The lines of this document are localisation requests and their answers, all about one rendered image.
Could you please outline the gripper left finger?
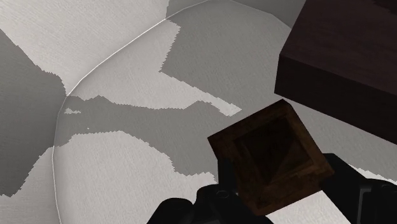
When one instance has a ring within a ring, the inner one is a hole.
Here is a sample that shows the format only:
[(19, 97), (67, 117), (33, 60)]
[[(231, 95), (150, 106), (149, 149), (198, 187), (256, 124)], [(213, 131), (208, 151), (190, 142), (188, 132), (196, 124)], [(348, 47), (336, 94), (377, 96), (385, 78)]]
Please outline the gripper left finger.
[(195, 202), (182, 198), (164, 200), (147, 224), (274, 224), (244, 205), (229, 159), (218, 160), (218, 177), (219, 183), (197, 190)]

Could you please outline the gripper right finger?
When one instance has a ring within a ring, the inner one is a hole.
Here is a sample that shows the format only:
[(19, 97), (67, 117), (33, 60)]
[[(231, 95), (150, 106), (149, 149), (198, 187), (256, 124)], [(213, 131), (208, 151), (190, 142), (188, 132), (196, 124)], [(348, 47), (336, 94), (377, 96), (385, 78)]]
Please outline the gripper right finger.
[(397, 224), (397, 185), (366, 178), (333, 153), (324, 154), (334, 174), (322, 191), (351, 224)]

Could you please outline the brown wooden box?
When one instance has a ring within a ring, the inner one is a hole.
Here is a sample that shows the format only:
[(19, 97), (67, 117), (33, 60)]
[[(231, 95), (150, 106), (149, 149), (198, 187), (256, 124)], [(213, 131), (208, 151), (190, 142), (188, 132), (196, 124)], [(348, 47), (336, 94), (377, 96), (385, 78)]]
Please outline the brown wooden box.
[(207, 139), (217, 159), (231, 161), (239, 197), (256, 215), (320, 191), (320, 183), (334, 173), (283, 99)]

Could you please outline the white rounded furniture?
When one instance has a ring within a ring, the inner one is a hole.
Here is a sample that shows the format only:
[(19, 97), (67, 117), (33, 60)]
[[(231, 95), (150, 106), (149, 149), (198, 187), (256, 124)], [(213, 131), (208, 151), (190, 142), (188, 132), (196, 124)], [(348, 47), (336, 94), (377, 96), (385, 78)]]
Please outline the white rounded furniture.
[(397, 183), (397, 144), (274, 92), (292, 20), (236, 0), (172, 1), (166, 19), (89, 72), (57, 121), (61, 224), (146, 224), (219, 181), (207, 138), (283, 99), (319, 148)]

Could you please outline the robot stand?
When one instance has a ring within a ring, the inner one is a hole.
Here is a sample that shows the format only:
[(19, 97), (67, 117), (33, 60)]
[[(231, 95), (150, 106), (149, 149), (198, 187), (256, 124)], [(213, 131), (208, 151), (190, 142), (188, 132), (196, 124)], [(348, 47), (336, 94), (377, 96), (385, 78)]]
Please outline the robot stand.
[(274, 92), (397, 144), (397, 0), (306, 0)]

